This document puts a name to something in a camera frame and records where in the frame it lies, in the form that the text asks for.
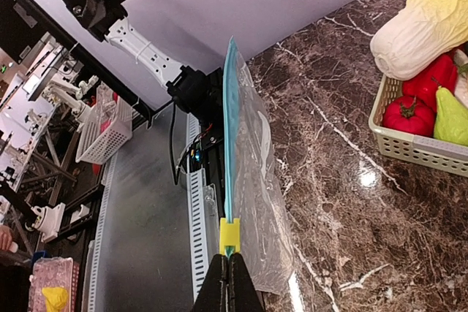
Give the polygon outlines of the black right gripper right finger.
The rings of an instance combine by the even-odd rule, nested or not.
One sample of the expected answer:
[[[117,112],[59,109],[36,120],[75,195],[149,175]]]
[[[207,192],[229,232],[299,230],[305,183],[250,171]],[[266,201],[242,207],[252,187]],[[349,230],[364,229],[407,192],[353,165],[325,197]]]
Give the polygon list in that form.
[[[228,263],[228,311],[263,311],[244,258],[234,253]]]

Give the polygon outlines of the red bell pepper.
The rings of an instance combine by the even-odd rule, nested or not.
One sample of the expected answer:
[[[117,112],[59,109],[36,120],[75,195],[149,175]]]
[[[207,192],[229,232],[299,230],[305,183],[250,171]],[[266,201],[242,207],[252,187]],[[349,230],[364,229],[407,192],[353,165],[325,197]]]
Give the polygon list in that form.
[[[416,96],[434,112],[437,111],[436,92],[443,87],[453,93],[458,80],[458,68],[449,54],[442,54],[423,71],[402,84],[405,96]]]

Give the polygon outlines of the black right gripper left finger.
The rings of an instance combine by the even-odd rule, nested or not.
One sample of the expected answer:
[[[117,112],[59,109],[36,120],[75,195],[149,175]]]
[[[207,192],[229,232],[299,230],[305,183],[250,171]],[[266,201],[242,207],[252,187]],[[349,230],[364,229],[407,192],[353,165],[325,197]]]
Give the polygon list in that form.
[[[215,254],[192,306],[192,312],[226,312],[227,281],[228,259],[224,255]]]

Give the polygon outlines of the yellow napa cabbage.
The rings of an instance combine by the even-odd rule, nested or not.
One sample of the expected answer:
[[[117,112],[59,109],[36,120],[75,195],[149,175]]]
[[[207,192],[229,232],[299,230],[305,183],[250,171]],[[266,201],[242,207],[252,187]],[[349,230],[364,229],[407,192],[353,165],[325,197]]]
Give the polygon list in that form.
[[[406,0],[370,41],[377,68],[405,81],[467,41],[467,0]]]

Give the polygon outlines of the black front rail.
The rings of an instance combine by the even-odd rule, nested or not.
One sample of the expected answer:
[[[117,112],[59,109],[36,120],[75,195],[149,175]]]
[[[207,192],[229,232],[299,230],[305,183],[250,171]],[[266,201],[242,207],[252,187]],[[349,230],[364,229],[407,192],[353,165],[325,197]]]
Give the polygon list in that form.
[[[205,132],[202,137],[203,167],[208,185],[216,191],[218,216],[224,212],[224,121],[222,111],[223,70],[218,68],[208,75],[208,105],[203,115],[201,126]]]

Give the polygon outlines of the red tomato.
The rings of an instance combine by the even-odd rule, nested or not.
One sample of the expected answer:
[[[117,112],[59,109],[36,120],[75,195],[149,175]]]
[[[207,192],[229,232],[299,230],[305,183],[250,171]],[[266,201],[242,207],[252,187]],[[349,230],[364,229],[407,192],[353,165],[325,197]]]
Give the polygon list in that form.
[[[399,132],[432,137],[435,112],[415,96],[401,96],[393,100],[382,117],[382,126]]]

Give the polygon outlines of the white perforated basket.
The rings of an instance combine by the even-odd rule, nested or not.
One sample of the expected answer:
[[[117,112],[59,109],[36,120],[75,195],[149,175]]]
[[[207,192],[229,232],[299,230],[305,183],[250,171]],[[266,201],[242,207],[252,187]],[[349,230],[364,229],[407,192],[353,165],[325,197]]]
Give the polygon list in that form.
[[[101,83],[80,133],[75,161],[103,165],[132,138],[132,107]]]

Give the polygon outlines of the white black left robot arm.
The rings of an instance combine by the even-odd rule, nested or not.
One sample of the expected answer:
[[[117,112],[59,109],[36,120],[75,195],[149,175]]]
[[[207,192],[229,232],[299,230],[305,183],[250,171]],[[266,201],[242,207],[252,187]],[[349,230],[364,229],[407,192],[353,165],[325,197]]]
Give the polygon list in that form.
[[[206,75],[163,53],[131,26],[122,5],[126,0],[62,1],[97,40],[117,47],[143,65],[180,110],[193,114],[201,123],[209,123],[222,114],[221,88],[214,83],[222,70]]]

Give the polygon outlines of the pale green plastic basket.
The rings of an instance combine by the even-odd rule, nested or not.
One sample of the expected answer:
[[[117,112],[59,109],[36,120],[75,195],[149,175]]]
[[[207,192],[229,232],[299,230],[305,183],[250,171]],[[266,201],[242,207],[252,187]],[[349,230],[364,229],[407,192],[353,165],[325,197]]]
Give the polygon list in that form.
[[[416,134],[396,131],[382,125],[387,106],[402,96],[402,82],[383,76],[369,116],[382,155],[420,164],[463,177],[467,176],[467,147]]]

